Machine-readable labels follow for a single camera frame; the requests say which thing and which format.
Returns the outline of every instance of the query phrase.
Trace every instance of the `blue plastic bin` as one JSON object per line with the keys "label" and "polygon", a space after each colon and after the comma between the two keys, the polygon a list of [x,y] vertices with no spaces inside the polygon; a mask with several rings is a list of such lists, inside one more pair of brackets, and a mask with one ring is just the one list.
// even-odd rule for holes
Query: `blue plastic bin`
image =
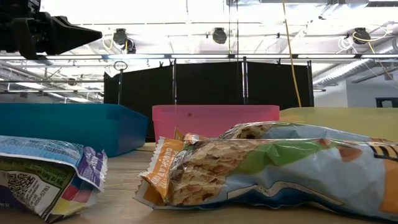
{"label": "blue plastic bin", "polygon": [[145,144],[148,118],[108,104],[0,103],[0,135],[54,139],[105,150],[108,157]]}

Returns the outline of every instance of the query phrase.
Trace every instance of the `black partition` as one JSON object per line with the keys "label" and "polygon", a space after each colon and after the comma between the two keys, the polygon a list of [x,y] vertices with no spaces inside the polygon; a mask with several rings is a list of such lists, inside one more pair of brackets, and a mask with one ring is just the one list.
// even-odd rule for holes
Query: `black partition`
{"label": "black partition", "polygon": [[177,65],[177,104],[243,104],[242,63]]}
{"label": "black partition", "polygon": [[[307,66],[294,69],[302,106],[313,106],[311,72]],[[299,107],[290,65],[248,62],[248,95],[249,105]]]}
{"label": "black partition", "polygon": [[[121,104],[148,117],[147,142],[155,141],[152,107],[173,104],[172,66],[123,74]],[[104,78],[104,103],[118,103],[119,75]]]}

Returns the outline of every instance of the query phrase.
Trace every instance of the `wooden table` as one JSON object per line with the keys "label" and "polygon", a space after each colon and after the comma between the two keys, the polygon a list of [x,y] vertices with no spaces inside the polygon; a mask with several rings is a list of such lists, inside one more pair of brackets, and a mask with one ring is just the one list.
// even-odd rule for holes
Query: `wooden table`
{"label": "wooden table", "polygon": [[[138,174],[147,169],[152,157],[153,145],[108,161],[105,192],[96,205],[79,215],[66,219],[61,224],[206,224],[206,223],[261,223],[261,224],[365,224],[362,220],[341,217],[309,207],[268,210],[249,206],[229,206],[214,211],[152,210],[133,199],[140,178]],[[15,210],[0,210],[1,223],[43,224],[32,214]]]}

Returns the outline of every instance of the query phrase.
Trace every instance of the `snack bag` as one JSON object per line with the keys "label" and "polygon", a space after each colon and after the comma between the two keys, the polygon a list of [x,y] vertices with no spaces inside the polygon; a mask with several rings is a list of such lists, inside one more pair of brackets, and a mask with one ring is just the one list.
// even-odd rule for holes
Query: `snack bag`
{"label": "snack bag", "polygon": [[153,208],[308,203],[398,222],[398,145],[333,139],[164,139],[136,199]]}
{"label": "snack bag", "polygon": [[52,223],[95,203],[105,152],[64,141],[0,136],[0,207],[32,210]]}
{"label": "snack bag", "polygon": [[283,121],[256,122],[237,124],[227,132],[222,134],[219,139],[310,139],[328,138],[347,141],[381,141],[385,139],[370,138],[360,134],[348,133],[331,128],[309,125],[288,123]]}

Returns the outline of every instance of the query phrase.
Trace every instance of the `pink plastic bin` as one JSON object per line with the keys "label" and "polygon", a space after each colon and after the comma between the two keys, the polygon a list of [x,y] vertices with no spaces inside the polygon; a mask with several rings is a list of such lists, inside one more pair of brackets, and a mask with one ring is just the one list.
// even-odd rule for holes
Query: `pink plastic bin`
{"label": "pink plastic bin", "polygon": [[269,105],[159,105],[152,108],[156,141],[182,133],[218,137],[239,123],[278,121],[279,106]]}

